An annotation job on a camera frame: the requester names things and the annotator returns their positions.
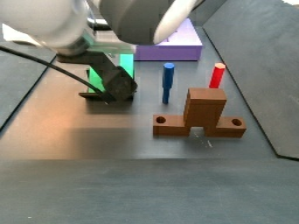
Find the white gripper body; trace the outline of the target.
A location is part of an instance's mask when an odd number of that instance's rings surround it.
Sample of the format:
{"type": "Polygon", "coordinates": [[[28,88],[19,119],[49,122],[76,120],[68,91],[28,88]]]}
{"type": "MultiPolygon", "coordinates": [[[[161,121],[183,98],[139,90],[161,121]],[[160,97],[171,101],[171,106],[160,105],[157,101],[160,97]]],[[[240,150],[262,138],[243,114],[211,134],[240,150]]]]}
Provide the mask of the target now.
{"type": "Polygon", "coordinates": [[[97,31],[92,41],[83,37],[76,44],[61,49],[57,60],[63,63],[89,63],[96,57],[115,57],[135,52],[136,46],[121,41],[112,31],[97,31]]]}

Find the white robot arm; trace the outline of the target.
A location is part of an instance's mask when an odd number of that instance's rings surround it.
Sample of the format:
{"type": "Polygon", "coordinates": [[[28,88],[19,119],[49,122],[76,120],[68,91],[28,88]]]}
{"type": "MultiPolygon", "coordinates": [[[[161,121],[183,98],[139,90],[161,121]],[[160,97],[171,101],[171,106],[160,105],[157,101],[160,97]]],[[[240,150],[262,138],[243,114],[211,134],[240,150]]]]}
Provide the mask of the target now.
{"type": "Polygon", "coordinates": [[[0,23],[59,55],[161,43],[204,0],[0,0],[0,23]]]}

